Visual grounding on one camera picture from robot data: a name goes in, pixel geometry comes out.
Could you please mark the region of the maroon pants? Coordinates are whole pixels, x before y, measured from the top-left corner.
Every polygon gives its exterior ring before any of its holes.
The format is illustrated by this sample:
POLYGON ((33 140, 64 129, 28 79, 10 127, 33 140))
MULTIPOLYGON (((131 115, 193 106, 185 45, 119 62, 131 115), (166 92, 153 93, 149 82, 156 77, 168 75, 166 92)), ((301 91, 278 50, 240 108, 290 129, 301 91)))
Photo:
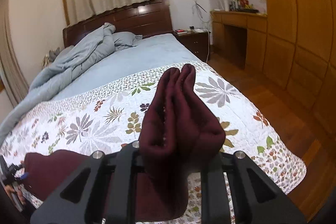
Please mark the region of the maroon pants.
MULTIPOLYGON (((187 178, 219 153, 226 134, 216 116, 194 93, 195 68, 170 68, 162 75, 139 136, 143 172, 137 175, 136 221, 166 221, 184 214, 187 178)), ((28 153, 26 185, 43 202, 88 157, 58 150, 28 153)))

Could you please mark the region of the floral white quilt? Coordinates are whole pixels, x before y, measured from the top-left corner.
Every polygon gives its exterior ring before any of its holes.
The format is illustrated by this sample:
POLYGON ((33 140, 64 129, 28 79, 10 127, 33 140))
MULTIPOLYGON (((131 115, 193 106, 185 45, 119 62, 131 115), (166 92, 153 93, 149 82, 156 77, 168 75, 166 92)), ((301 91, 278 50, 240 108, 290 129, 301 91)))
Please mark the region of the floral white quilt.
POLYGON ((242 151, 287 194, 306 175, 267 119, 233 85, 199 61, 150 69, 83 94, 48 101, 52 84, 30 93, 1 125, 1 157, 22 164, 16 173, 36 207, 32 220, 49 221, 51 198, 67 209, 83 201, 82 223, 110 223, 111 192, 136 193, 139 223, 201 223, 202 174, 219 154, 242 151))

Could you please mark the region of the side window curtain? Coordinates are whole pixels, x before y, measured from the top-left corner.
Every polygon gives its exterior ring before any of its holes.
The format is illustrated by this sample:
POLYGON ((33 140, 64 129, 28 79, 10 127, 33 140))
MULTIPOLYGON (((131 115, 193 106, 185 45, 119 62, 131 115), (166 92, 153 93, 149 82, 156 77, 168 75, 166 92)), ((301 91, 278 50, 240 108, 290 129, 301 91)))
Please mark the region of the side window curtain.
POLYGON ((19 67, 11 39, 8 0, 1 0, 1 77, 13 106, 28 93, 29 86, 19 67))

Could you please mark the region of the light blue comforter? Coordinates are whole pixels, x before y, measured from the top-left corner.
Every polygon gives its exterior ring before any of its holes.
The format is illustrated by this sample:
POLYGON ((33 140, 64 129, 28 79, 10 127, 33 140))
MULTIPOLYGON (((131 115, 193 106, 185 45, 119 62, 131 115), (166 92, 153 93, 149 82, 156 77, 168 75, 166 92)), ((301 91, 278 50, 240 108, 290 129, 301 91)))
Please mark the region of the light blue comforter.
POLYGON ((91 66, 113 53, 115 31, 113 24, 104 23, 85 36, 67 54, 43 69, 31 83, 26 97, 3 120, 1 143, 23 115, 37 104, 52 99, 91 66))

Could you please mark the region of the light blue bed sheet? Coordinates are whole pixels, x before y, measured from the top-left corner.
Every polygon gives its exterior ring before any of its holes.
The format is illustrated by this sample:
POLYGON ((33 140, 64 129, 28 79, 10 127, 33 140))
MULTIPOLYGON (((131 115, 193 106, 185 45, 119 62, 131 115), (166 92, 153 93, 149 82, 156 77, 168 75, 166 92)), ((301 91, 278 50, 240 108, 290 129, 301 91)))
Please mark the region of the light blue bed sheet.
POLYGON ((198 60, 172 34, 152 36, 102 59, 52 99, 70 98, 148 69, 198 60))

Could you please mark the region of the light blue pillow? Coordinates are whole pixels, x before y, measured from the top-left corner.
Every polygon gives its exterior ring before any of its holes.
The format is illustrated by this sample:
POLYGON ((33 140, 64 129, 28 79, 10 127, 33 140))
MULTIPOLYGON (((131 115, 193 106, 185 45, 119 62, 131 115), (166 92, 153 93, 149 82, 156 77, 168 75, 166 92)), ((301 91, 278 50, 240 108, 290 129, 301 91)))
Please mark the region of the light blue pillow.
POLYGON ((132 32, 116 32, 112 35, 115 51, 121 51, 135 47, 135 43, 142 40, 142 35, 135 35, 132 32))

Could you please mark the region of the dark wooden nightstand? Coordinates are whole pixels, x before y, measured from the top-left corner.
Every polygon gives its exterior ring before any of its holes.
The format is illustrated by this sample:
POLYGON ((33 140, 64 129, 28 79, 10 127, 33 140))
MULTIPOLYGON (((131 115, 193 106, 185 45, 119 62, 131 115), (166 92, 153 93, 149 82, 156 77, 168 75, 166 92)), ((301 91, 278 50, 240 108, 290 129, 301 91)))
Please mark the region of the dark wooden nightstand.
POLYGON ((207 31, 173 32, 175 38, 203 62, 210 59, 210 34, 207 31))

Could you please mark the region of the wooden wardrobe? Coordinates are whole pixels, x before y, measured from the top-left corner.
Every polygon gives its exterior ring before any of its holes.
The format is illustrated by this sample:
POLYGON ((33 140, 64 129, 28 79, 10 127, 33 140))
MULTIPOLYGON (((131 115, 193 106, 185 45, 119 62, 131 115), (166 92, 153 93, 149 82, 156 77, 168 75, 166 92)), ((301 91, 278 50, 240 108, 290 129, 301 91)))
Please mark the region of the wooden wardrobe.
POLYGON ((335 133, 335 0, 267 0, 263 72, 335 133))

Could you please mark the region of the wooden desk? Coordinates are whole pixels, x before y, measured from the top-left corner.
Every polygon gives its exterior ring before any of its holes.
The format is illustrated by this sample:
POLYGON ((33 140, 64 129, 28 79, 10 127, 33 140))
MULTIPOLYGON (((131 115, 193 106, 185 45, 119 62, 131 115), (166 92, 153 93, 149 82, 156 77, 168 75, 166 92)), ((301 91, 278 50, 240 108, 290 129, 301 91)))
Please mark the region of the wooden desk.
POLYGON ((267 16, 248 12, 211 12, 213 50, 238 67, 263 71, 267 16))

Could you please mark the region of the dark wooden headboard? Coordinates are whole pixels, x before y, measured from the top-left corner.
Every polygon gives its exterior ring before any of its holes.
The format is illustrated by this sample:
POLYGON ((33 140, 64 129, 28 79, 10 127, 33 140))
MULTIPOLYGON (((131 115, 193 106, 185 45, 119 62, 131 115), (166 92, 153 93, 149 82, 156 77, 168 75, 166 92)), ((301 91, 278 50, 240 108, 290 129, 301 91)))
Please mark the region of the dark wooden headboard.
POLYGON ((150 0, 106 11, 65 28, 64 46, 76 45, 104 23, 113 24, 117 32, 128 31, 144 38, 173 33, 169 0, 150 0))

